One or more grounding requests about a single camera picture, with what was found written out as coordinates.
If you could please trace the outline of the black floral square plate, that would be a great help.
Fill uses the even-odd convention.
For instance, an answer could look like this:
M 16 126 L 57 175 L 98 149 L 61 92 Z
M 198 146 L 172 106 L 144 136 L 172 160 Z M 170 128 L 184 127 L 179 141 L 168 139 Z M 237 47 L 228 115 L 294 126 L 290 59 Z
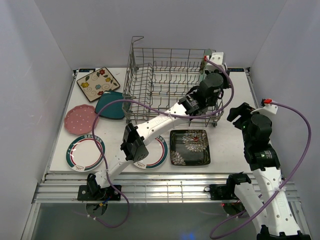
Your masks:
M 209 139 L 205 130 L 171 130 L 169 139 L 172 165 L 198 167 L 211 163 Z

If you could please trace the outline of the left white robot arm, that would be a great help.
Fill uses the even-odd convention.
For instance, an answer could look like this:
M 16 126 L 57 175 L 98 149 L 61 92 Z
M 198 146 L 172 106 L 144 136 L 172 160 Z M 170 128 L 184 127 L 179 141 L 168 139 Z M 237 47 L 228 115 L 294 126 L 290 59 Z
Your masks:
M 100 200 L 106 195 L 106 188 L 113 187 L 112 180 L 129 164 L 145 159 L 149 152 L 147 145 L 157 136 L 194 119 L 211 117 L 221 112 L 227 104 L 208 113 L 223 97 L 223 90 L 233 88 L 230 76 L 224 70 L 207 71 L 205 78 L 189 90 L 177 103 L 158 116 L 144 123 L 125 126 L 118 152 L 105 162 L 105 170 L 89 174 L 86 180 L 88 193 Z

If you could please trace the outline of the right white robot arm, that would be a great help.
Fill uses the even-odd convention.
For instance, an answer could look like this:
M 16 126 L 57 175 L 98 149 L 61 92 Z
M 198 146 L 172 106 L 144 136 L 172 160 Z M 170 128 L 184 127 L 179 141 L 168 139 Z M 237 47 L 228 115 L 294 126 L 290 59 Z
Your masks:
M 251 180 L 244 173 L 231 174 L 226 194 L 239 199 L 254 224 L 258 240 L 309 240 L 297 224 L 285 193 L 288 179 L 282 179 L 278 155 L 270 144 L 272 121 L 281 104 L 264 99 L 261 108 L 244 102 L 231 108 L 227 120 L 241 130 L 244 157 L 249 164 L 262 197 L 255 194 Z

